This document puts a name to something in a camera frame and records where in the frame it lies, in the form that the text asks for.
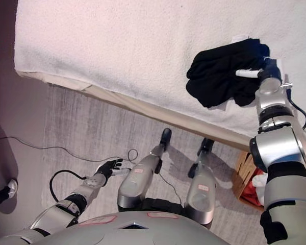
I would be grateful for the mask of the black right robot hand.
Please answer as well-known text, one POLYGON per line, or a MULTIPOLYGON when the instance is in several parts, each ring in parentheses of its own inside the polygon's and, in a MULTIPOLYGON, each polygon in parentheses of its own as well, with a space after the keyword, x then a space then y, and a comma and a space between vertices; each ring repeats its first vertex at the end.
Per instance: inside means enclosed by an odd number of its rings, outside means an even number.
POLYGON ((235 71, 237 77, 259 79, 261 82, 268 78, 276 78, 282 81, 281 70, 276 59, 264 57, 264 67, 260 69, 239 69, 235 71))

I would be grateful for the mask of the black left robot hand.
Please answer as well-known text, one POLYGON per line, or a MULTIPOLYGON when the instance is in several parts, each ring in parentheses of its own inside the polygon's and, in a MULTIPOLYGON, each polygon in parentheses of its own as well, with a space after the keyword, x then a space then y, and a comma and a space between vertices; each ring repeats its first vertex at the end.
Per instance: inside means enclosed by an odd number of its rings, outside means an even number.
POLYGON ((132 169, 129 167, 123 167, 122 162, 122 159, 107 161, 96 170, 95 175, 102 174, 107 180, 111 176, 128 174, 132 169))

